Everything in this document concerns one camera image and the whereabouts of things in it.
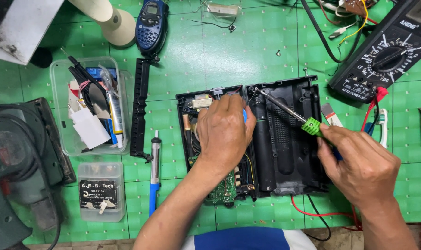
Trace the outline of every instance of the black plastic radio case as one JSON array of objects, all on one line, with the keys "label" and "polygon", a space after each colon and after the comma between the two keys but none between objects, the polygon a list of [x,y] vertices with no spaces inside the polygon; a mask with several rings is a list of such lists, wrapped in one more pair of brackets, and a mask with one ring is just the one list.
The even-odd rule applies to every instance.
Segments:
[{"label": "black plastic radio case", "polygon": [[[272,192],[277,196],[327,192],[330,179],[317,157],[316,137],[303,131],[299,121],[255,91],[257,87],[269,92],[305,118],[313,117],[321,121],[318,85],[311,84],[315,80],[317,76],[313,75],[241,88],[220,87],[178,94],[176,99],[181,131],[184,131],[183,107],[195,95],[209,94],[218,98],[218,95],[223,94],[240,94],[257,118],[252,142],[246,150],[252,161],[255,195],[268,197]],[[190,156],[187,143],[184,136],[181,138],[188,162]]]}]

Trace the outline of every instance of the hand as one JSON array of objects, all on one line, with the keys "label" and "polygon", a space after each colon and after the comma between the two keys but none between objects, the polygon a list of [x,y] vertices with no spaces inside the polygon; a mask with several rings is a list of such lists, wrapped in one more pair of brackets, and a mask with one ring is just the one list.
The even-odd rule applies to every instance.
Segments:
[{"label": "hand", "polygon": [[326,174],[345,197],[361,211],[392,201],[400,159],[365,132],[320,125],[324,137],[337,147],[343,161],[336,160],[320,137],[318,157]]},{"label": "hand", "polygon": [[[244,122],[243,107],[247,114]],[[198,115],[197,130],[200,138],[201,161],[211,164],[221,179],[232,171],[244,155],[252,140],[257,119],[238,94],[224,95],[214,100],[209,109]]]}]

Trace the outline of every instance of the toothbrush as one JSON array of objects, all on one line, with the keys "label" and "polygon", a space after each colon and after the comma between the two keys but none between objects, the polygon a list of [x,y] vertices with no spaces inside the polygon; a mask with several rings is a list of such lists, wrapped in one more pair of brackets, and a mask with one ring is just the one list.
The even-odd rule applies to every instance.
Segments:
[{"label": "toothbrush", "polygon": [[380,144],[386,148],[386,141],[388,139],[388,111],[385,109],[379,110],[378,123],[381,125]]}]

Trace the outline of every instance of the blue walkie-talkie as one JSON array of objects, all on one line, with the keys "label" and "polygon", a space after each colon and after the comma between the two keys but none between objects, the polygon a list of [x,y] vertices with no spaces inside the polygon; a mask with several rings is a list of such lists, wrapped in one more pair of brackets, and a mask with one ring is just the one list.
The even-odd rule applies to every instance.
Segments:
[{"label": "blue walkie-talkie", "polygon": [[161,0],[144,0],[136,22],[136,45],[146,58],[155,58],[167,34],[169,6]]}]

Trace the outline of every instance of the white charger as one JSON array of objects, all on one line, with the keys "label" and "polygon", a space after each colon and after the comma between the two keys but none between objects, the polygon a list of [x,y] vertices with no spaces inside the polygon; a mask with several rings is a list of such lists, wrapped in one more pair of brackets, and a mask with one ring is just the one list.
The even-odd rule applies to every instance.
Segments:
[{"label": "white charger", "polygon": [[90,150],[111,139],[98,117],[92,115],[89,109],[80,106],[81,110],[74,112],[70,105],[68,106],[71,119],[75,123],[73,128]]}]

